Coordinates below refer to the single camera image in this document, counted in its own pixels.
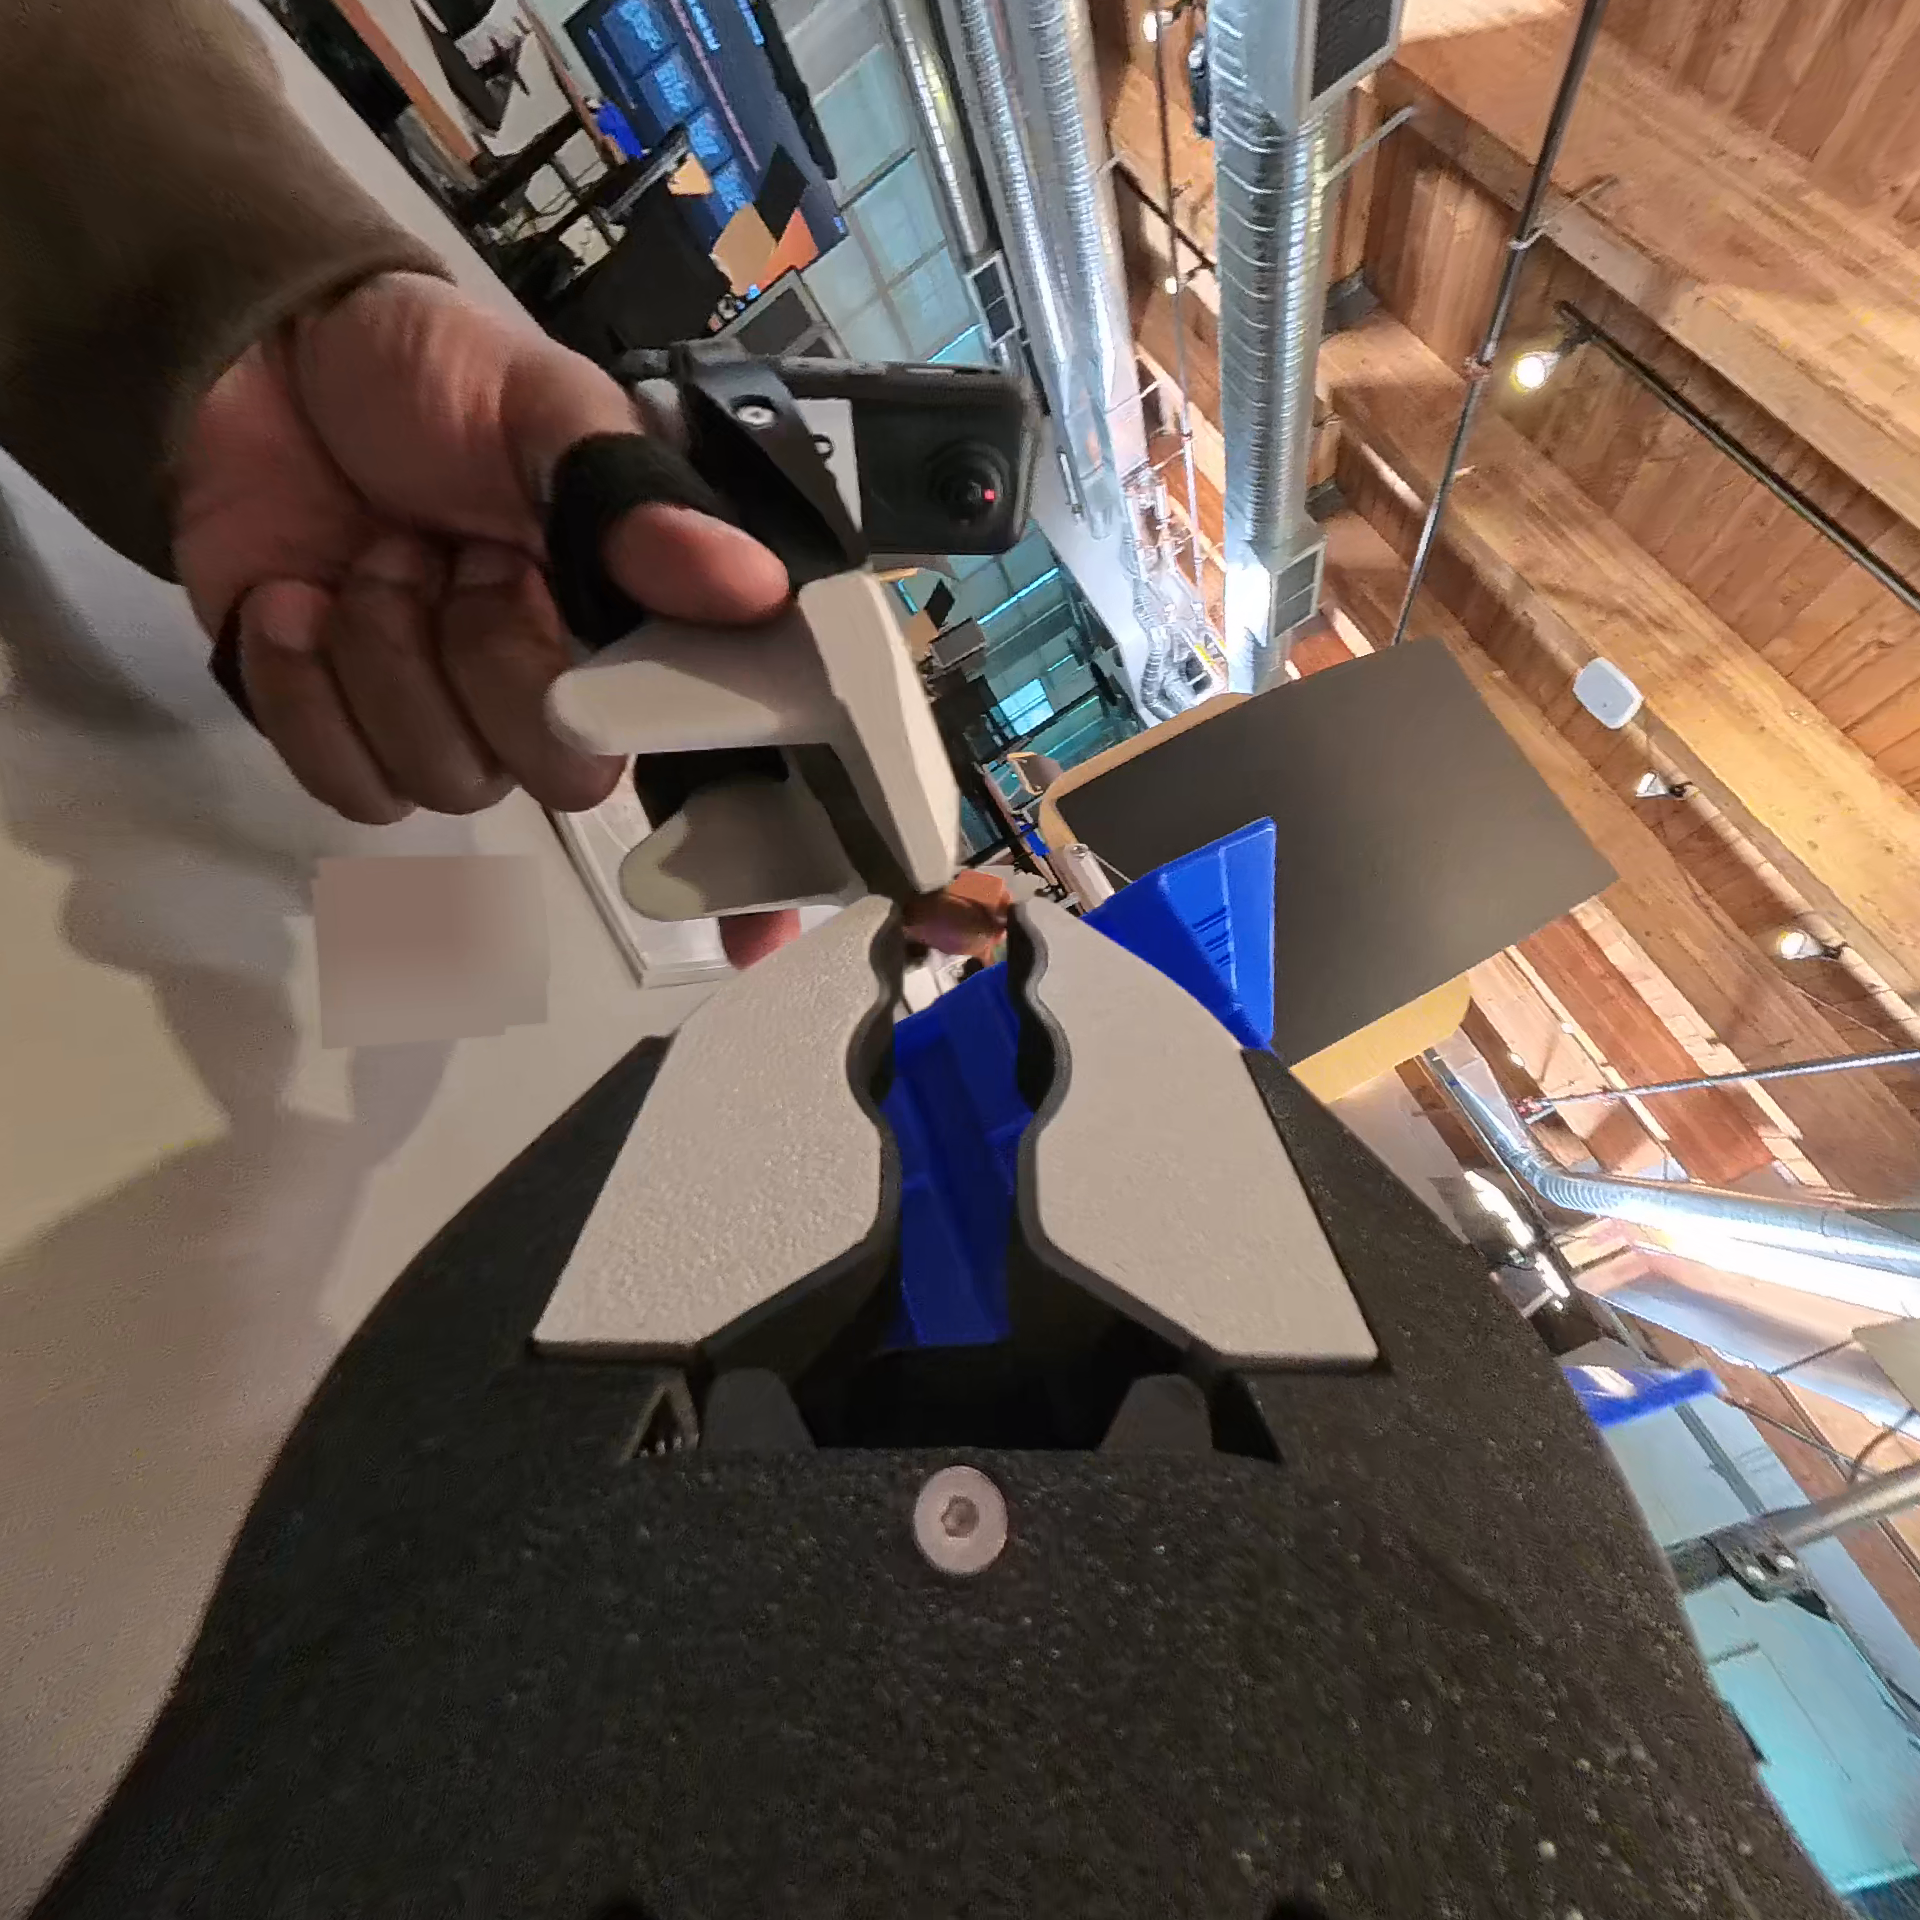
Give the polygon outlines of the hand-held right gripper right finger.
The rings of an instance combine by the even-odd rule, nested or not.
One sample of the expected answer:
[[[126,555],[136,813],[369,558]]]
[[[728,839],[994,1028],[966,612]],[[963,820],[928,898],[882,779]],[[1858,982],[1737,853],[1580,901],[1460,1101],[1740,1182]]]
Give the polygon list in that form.
[[[1041,1260],[1196,1357],[1372,1367],[1377,1337],[1233,1030],[1050,901],[1016,911],[1010,958],[1047,1060],[1018,1172]]]

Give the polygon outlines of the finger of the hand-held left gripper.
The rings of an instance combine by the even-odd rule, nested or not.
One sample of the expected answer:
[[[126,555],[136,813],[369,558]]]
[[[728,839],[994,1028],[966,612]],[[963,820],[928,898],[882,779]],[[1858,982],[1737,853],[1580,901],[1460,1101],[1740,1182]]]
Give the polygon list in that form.
[[[953,769],[870,571],[800,588],[760,628],[651,620],[560,675],[546,718],[630,763],[649,830],[688,798],[819,798],[882,898],[936,894],[960,869]]]
[[[618,866],[648,921],[722,921],[882,897],[819,798],[688,798]]]

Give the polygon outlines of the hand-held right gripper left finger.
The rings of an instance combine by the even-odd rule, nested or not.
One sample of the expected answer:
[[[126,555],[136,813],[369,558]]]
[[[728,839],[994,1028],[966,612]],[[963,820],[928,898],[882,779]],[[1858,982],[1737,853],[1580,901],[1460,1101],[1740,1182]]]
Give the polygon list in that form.
[[[680,1028],[536,1323],[544,1353],[798,1371],[888,1278],[900,921],[860,901]]]

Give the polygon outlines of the small orange brick assembly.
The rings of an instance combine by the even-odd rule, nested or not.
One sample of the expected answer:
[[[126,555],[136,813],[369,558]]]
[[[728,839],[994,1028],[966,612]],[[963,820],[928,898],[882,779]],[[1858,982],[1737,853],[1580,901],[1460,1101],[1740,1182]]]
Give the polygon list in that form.
[[[960,870],[945,889],[904,908],[904,940],[912,956],[943,954],[993,966],[1002,958],[1018,898],[994,870]]]

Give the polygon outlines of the person's left forearm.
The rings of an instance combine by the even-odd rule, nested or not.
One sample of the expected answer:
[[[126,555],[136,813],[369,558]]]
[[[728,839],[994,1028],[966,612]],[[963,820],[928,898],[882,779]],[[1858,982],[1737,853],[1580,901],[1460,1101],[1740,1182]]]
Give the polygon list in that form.
[[[2,4],[2,443],[175,581],[211,386],[311,303],[447,266],[291,114],[232,4]]]

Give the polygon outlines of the grey desk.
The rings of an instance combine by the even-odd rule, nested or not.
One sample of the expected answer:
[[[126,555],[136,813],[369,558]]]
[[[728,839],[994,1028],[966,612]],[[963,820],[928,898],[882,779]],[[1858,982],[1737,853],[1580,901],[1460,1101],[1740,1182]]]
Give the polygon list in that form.
[[[417,1252],[708,982],[646,989],[540,807],[363,833],[184,597],[4,462],[2,1906],[138,1754],[234,1533]],[[546,1019],[324,1046],[324,858],[528,858]]]

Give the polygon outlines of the person's left hand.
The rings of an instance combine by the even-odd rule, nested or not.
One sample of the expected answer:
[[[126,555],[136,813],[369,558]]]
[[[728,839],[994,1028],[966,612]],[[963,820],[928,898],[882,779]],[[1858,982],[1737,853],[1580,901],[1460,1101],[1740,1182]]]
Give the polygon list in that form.
[[[607,370],[409,271],[306,308],[211,386],[177,571],[313,799],[360,825],[609,799],[620,759],[546,723],[571,652],[544,506],[582,441],[636,433]]]

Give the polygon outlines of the black board with wooden edge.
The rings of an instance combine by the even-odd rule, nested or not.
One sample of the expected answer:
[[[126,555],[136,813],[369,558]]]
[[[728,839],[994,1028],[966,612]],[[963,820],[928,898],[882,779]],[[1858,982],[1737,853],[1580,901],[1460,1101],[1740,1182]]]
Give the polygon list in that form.
[[[1454,1035],[1474,966],[1616,877],[1440,638],[1219,695],[1070,769],[1041,817],[1127,879],[1275,825],[1273,1046],[1324,1101]]]

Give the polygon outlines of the black computer monitor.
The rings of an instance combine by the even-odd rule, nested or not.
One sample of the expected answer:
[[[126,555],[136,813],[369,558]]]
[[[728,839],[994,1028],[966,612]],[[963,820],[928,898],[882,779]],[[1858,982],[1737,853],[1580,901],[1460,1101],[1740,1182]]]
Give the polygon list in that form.
[[[770,4],[587,2],[563,35],[622,123],[648,147],[683,129],[716,187],[756,190],[780,153],[804,182],[838,179]]]

